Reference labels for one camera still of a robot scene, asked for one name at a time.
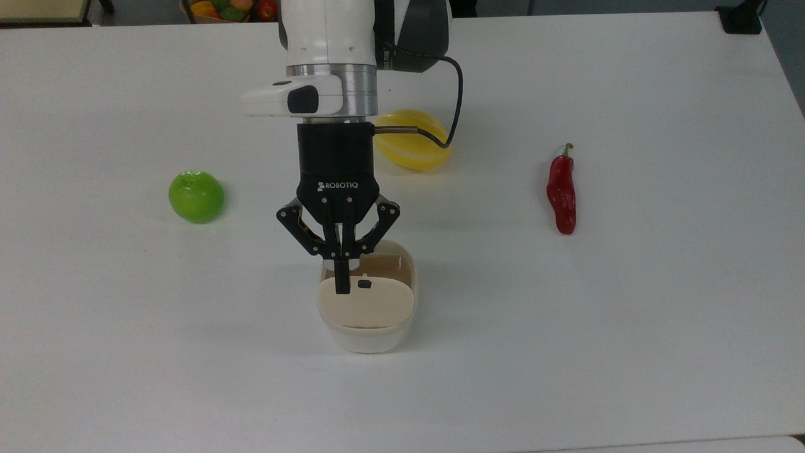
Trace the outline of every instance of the red tomato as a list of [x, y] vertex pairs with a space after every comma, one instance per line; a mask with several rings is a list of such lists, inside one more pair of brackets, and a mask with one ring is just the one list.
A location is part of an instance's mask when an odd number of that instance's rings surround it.
[[255, 22], [274, 22], [277, 20], [277, 11], [276, 0], [260, 0], [254, 12], [257, 16]]

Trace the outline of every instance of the green apple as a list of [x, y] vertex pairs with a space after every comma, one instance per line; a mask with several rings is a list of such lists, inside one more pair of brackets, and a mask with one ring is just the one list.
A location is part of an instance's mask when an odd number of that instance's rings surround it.
[[208, 222], [224, 206], [224, 189], [207, 172], [182, 172], [173, 179], [167, 199], [179, 217], [195, 223]]

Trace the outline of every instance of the lime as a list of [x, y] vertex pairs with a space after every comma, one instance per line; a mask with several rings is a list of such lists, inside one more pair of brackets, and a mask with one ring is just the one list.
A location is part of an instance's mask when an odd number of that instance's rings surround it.
[[221, 212], [224, 189], [213, 175], [192, 170], [173, 179], [167, 199], [179, 217], [195, 223], [208, 222]]
[[[375, 126], [417, 126], [444, 142], [448, 131], [438, 119], [418, 110], [395, 110], [374, 120]], [[429, 170], [450, 157], [452, 145], [440, 148], [423, 135], [377, 134], [374, 146], [395, 164], [411, 170]]]

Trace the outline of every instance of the black bracket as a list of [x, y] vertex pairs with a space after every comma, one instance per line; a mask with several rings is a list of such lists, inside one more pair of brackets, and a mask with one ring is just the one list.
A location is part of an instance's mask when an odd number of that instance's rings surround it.
[[730, 35], [760, 35], [758, 7], [762, 0], [746, 0], [738, 6], [716, 6], [721, 26]]

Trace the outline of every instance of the black cable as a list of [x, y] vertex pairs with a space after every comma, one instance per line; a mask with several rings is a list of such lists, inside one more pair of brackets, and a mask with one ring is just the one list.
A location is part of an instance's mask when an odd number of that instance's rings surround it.
[[439, 61], [446, 61], [449, 64], [452, 64], [452, 67], [456, 69], [456, 75], [458, 76], [458, 99], [456, 100], [456, 113], [453, 115], [453, 122], [450, 126], [450, 133], [448, 134], [448, 139], [445, 142], [442, 142], [435, 135], [432, 133], [425, 131], [424, 129], [419, 129], [416, 127], [416, 131], [414, 131], [414, 127], [400, 127], [400, 126], [379, 126], [375, 127], [374, 131], [375, 134], [420, 134], [428, 137], [433, 143], [436, 143], [440, 148], [447, 148], [450, 146], [452, 142], [453, 136], [456, 134], [456, 127], [458, 126], [458, 118], [461, 114], [461, 101], [464, 98], [464, 73], [461, 71], [461, 65], [458, 64], [458, 61], [453, 60], [449, 56], [443, 55], [431, 55], [427, 53], [420, 53], [420, 52], [412, 52], [410, 50], [406, 50], [403, 48], [399, 48], [394, 44], [383, 40], [383, 43], [390, 49], [395, 50], [396, 52], [400, 52], [403, 55], [408, 56], [415, 56], [417, 58], [428, 58], [431, 60], [439, 60]]

